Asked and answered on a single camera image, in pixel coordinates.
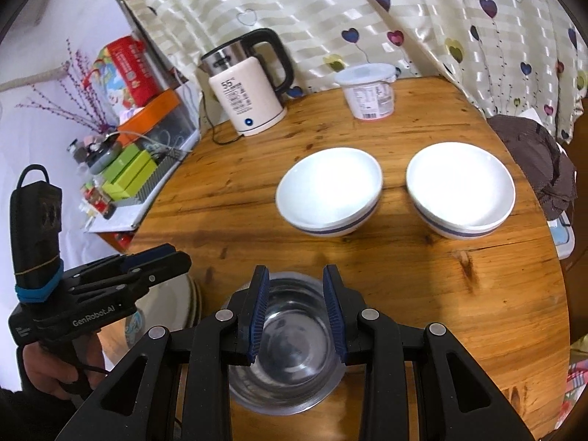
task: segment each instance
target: striped curtain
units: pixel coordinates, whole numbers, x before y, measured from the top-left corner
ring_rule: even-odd
[[[390,63],[400,78],[445,76],[486,117],[534,107],[568,142],[588,85],[586,44],[557,0],[125,1],[193,80],[201,54],[268,27],[295,63],[290,97],[336,87],[347,66]]]

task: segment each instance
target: electric kettle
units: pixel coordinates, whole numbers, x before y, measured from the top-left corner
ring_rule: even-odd
[[[285,77],[274,86],[255,45],[269,43],[280,61]],[[201,57],[200,68],[210,76],[220,105],[235,130],[253,136],[280,122],[286,116],[279,96],[294,81],[294,70],[279,36],[269,28],[253,30]]]

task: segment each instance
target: wood grain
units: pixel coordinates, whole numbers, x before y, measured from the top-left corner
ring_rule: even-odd
[[[442,322],[488,372],[539,437],[554,426],[569,356],[566,294],[551,235],[534,194],[483,117],[437,78],[394,83],[396,111],[355,120],[340,90],[291,101],[286,119],[260,135],[218,147],[206,135],[158,196],[133,251],[170,242],[192,257],[205,313],[217,310],[256,264],[320,278],[335,263],[368,305],[399,323]],[[223,125],[218,138],[234,132]],[[432,233],[406,192],[405,170],[422,148],[441,141],[482,147],[516,183],[512,215],[495,233],[457,241]],[[384,173],[376,214],[339,239],[304,235],[279,216],[274,196],[302,157],[337,147],[369,152]],[[236,441],[341,441],[358,436],[363,377],[348,374],[312,410],[268,417],[233,404]],[[416,410],[412,439],[416,440]]]

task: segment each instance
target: human hand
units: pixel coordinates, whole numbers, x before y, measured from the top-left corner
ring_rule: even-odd
[[[23,348],[22,361],[26,375],[37,390],[62,400],[71,398],[71,395],[60,386],[60,381],[73,383],[78,379],[78,371],[72,365],[47,352],[38,342]],[[87,341],[86,365],[104,369],[102,345],[95,333]],[[86,376],[92,389],[95,389],[105,377],[102,373],[89,371],[86,371]]]

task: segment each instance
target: kettle handle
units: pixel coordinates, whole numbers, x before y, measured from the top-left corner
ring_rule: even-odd
[[[273,48],[273,51],[276,53],[277,58],[280,60],[282,67],[284,68],[285,78],[284,81],[279,86],[274,86],[272,82],[272,78],[268,75],[268,71],[265,68],[265,65],[262,64],[262,68],[266,75],[268,76],[268,80],[272,85],[272,88],[276,94],[285,93],[292,83],[294,82],[294,69],[292,67],[292,61],[290,61],[290,57],[286,52],[286,48],[282,44],[280,37],[277,33],[270,28],[259,28],[257,30],[253,30],[252,32],[247,33],[246,35],[242,36],[241,44],[247,54],[249,56],[255,57],[255,49],[254,46],[259,43],[269,43]]]

